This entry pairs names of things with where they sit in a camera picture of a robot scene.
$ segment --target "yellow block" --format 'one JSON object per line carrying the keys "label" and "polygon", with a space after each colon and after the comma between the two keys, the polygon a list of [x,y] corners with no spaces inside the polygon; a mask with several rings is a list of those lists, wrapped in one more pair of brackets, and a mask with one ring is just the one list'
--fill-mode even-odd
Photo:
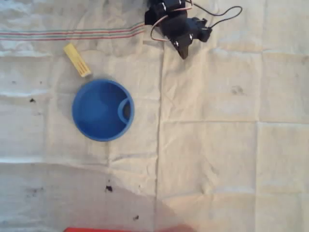
{"label": "yellow block", "polygon": [[68,55],[74,67],[82,77],[86,77],[91,74],[90,69],[79,55],[73,44],[69,43],[63,48],[63,50]]}

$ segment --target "dirt spot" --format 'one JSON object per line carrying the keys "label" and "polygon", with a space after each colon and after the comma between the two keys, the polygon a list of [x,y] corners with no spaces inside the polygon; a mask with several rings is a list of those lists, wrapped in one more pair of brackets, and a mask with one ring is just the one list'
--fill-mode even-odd
{"label": "dirt spot", "polygon": [[305,65],[307,63],[307,61],[309,61],[309,57],[304,57],[304,58],[301,59],[301,63],[303,65]]}
{"label": "dirt spot", "polygon": [[105,192],[112,192],[112,186],[106,186]]}
{"label": "dirt spot", "polygon": [[30,198],[31,196],[32,197],[36,197],[38,194],[44,192],[44,188],[41,187],[41,188],[28,188],[26,189],[27,191],[27,195],[26,195],[26,198]]}
{"label": "dirt spot", "polygon": [[233,95],[245,95],[243,88],[240,86],[233,86],[231,92]]}

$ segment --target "blue bowl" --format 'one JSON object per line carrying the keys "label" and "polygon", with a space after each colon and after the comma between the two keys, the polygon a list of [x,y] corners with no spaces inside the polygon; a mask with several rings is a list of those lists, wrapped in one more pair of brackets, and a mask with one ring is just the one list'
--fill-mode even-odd
{"label": "blue bowl", "polygon": [[72,115],[86,137],[107,142],[122,136],[134,118],[134,103],[119,83],[99,79],[85,84],[77,93]]}

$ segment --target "dark stain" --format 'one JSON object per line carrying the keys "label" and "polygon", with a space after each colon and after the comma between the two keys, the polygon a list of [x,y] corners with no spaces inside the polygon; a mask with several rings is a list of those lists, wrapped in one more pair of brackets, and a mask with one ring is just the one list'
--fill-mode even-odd
{"label": "dark stain", "polygon": [[233,86],[231,92],[233,95],[245,95],[243,88],[240,86]]}
{"label": "dark stain", "polygon": [[138,219],[140,219],[140,216],[139,216],[139,215],[136,215],[136,216],[133,218],[133,221],[137,221]]}
{"label": "dark stain", "polygon": [[305,64],[307,63],[308,60],[309,60],[309,57],[304,57],[304,58],[301,59],[301,63],[302,63],[303,65],[305,65]]}
{"label": "dark stain", "polygon": [[30,196],[32,197],[36,197],[39,193],[44,192],[44,188],[29,188],[27,189],[28,194],[26,195],[27,198],[30,198]]}
{"label": "dark stain", "polygon": [[106,186],[105,188],[105,192],[108,191],[108,192],[112,192],[112,186]]}

